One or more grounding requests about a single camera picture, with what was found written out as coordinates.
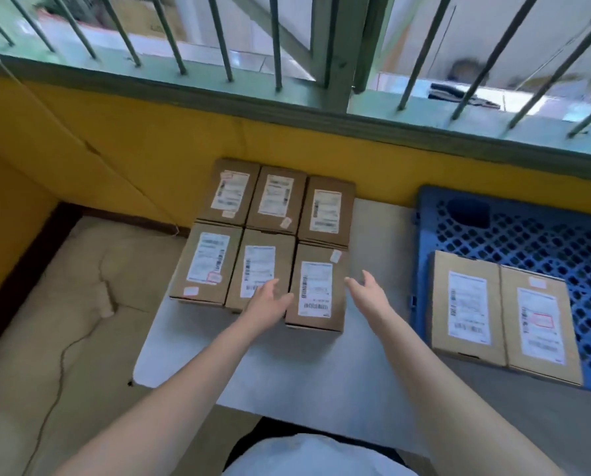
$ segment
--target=small white sticker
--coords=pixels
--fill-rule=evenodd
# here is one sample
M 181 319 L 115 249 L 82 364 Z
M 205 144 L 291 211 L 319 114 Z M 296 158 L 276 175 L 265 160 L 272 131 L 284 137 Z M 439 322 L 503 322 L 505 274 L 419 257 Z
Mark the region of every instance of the small white sticker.
M 564 364 L 558 300 L 542 292 L 518 288 L 518 314 L 523 354 Z
M 539 279 L 538 277 L 529 277 L 529 285 L 538 289 L 547 288 L 547 283 L 544 281 L 544 279 Z
M 332 291 L 333 264 L 302 262 L 297 314 L 307 317 L 330 318 Z
M 197 296 L 198 295 L 198 288 L 185 288 L 183 289 L 184 296 Z
M 216 189 L 212 208 L 222 211 L 238 212 L 245 194 L 249 174 L 225 170 L 220 173 L 220 183 Z
M 293 186 L 294 180 L 290 177 L 267 175 L 267 183 L 264 185 L 258 213 L 276 217 L 287 215 Z
M 490 345 L 487 280 L 450 271 L 448 276 L 448 335 Z
M 201 233 L 186 279 L 212 286 L 218 284 L 222 279 L 220 269 L 225 259 L 228 243 L 228 235 L 209 232 Z
M 333 264 L 337 264 L 339 262 L 339 258 L 342 256 L 342 251 L 339 251 L 337 249 L 333 250 L 333 253 L 331 254 L 331 262 Z
M 342 193 L 316 190 L 313 193 L 313 211 L 309 230 L 315 232 L 339 232 L 339 215 L 342 207 Z
M 257 288 L 273 279 L 276 266 L 274 246 L 245 246 L 245 267 L 240 284 L 240 297 L 248 299 Z

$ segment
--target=forearm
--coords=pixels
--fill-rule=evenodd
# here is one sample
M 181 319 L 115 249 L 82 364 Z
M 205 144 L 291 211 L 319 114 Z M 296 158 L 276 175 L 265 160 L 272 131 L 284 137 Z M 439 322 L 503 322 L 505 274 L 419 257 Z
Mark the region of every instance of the forearm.
M 59 475 L 169 474 L 256 336 L 243 318 L 84 446 Z
M 455 375 L 392 309 L 373 324 L 440 475 L 562 475 Z

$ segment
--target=white shirt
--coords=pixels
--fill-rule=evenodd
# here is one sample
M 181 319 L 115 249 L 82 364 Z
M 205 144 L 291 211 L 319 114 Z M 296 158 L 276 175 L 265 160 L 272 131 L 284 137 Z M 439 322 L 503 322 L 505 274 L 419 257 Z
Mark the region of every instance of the white shirt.
M 392 459 L 361 446 L 317 434 L 296 434 L 258 442 L 223 476 L 417 476 Z

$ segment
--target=person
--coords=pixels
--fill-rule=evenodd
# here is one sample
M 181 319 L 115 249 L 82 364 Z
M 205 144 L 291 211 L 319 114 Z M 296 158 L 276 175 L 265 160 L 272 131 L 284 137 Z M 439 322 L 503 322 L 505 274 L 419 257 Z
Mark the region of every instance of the person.
M 391 308 L 372 275 L 347 278 L 355 305 L 379 337 L 413 404 L 431 461 L 441 476 L 561 475 L 522 433 L 435 356 Z M 275 297 L 277 280 L 259 288 L 246 310 L 161 387 L 85 444 L 60 476 L 172 473 L 224 390 L 245 352 L 293 302 Z M 239 441 L 224 475 L 414 475 L 390 449 L 321 434 L 263 418 Z

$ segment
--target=person's right arm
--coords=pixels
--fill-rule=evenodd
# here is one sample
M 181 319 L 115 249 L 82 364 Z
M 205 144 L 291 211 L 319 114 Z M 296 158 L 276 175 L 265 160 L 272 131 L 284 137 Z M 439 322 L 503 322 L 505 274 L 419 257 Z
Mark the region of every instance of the person's right arm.
M 416 410 L 439 475 L 564 475 L 426 346 L 372 275 L 363 273 L 364 286 L 350 278 L 346 284 Z

